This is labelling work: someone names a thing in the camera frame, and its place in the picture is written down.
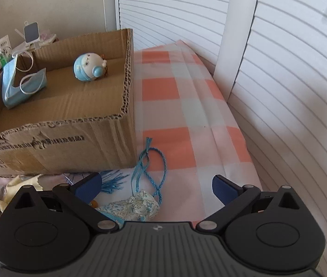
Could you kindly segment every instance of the cardboard box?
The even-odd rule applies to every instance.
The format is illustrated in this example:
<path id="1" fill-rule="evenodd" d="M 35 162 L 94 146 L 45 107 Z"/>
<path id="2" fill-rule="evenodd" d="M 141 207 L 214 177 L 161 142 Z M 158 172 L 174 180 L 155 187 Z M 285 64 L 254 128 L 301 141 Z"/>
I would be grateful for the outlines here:
<path id="1" fill-rule="evenodd" d="M 87 52 L 104 55 L 107 77 L 75 78 L 74 61 Z M 133 31 L 61 40 L 33 55 L 48 84 L 25 103 L 4 106 L 0 76 L 0 176 L 134 167 Z"/>

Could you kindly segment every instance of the round animal toy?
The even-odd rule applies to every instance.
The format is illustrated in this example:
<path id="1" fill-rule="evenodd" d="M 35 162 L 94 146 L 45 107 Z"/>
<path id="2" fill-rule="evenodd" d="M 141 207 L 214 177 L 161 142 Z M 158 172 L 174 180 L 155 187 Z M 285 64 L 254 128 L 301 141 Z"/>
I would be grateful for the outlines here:
<path id="1" fill-rule="evenodd" d="M 74 73 L 80 81 L 93 81 L 106 72 L 107 61 L 96 53 L 85 53 L 75 60 Z"/>

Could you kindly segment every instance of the silver screw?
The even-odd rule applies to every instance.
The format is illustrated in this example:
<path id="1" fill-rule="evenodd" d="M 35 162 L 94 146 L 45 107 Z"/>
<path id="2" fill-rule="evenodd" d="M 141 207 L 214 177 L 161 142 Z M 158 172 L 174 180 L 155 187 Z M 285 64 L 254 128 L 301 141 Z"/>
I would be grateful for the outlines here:
<path id="1" fill-rule="evenodd" d="M 98 222 L 97 226 L 99 229 L 108 230 L 113 229 L 116 226 L 116 223 L 109 220 L 103 220 Z"/>
<path id="2" fill-rule="evenodd" d="M 202 222 L 199 223 L 199 226 L 203 230 L 213 230 L 213 229 L 216 229 L 216 227 L 218 225 L 213 221 L 202 221 Z"/>

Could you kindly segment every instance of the blue ribbon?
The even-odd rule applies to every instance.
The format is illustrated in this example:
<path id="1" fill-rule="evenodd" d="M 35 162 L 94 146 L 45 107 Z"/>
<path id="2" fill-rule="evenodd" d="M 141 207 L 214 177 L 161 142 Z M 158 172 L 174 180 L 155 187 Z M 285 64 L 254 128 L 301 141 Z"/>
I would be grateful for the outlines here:
<path id="1" fill-rule="evenodd" d="M 166 178 L 167 164 L 166 164 L 166 159 L 165 159 L 164 154 L 159 149 L 150 147 L 151 142 L 152 142 L 152 139 L 147 137 L 146 141 L 145 141 L 145 149 L 140 153 L 139 161 L 136 164 L 136 166 L 134 168 L 134 172 L 131 176 L 131 192 L 134 195 L 133 180 L 135 177 L 136 177 L 135 192 L 136 193 L 139 192 L 139 180 L 140 180 L 140 177 L 142 176 L 142 174 L 144 173 L 147 176 L 148 180 L 152 183 L 153 187 L 156 189 L 156 191 L 154 192 L 154 194 L 152 196 L 155 197 L 158 195 L 158 204 L 161 205 L 162 195 L 161 195 L 160 189 Z M 152 179 L 152 177 L 147 172 L 147 169 L 149 167 L 149 155 L 148 155 L 149 151 L 156 151 L 158 154 L 160 154 L 160 156 L 162 157 L 162 160 L 163 160 L 163 177 L 162 177 L 161 183 L 159 185 L 157 185 L 155 183 L 155 181 Z"/>

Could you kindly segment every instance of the toy face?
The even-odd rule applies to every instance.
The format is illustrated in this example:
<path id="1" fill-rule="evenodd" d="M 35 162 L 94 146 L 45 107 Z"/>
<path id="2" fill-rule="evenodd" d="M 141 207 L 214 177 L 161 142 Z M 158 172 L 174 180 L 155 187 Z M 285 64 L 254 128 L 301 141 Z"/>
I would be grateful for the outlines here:
<path id="1" fill-rule="evenodd" d="M 84 70 L 84 72 L 90 77 L 93 78 L 94 74 L 93 74 L 93 69 L 96 66 L 100 66 L 100 67 L 105 67 L 106 65 L 103 65 L 106 61 L 102 59 L 101 56 L 99 56 L 96 53 L 87 53 L 84 54 L 82 61 L 81 61 L 81 65 L 82 68 Z"/>

